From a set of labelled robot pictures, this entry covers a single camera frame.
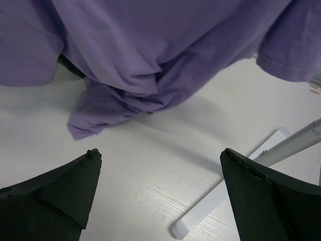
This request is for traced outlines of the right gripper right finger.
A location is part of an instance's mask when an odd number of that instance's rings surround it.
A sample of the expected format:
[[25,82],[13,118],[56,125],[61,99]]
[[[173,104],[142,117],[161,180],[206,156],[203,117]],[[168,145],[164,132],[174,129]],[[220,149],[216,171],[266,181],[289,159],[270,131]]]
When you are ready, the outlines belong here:
[[320,187],[225,149],[220,156],[241,240],[320,240]]

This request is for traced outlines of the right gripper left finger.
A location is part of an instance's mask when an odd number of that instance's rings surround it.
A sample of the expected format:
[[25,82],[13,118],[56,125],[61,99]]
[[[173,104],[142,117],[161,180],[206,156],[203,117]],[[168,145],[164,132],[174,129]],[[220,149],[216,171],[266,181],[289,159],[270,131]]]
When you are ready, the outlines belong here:
[[1,189],[1,240],[79,240],[102,165],[97,149]]

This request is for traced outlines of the purple t-shirt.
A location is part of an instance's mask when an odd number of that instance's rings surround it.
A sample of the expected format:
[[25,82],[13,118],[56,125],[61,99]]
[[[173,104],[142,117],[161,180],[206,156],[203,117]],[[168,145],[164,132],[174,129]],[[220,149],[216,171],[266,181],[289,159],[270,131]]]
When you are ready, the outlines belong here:
[[320,1],[1,1],[1,85],[50,83],[59,56],[84,73],[74,139],[175,107],[257,54],[290,82],[320,68]]

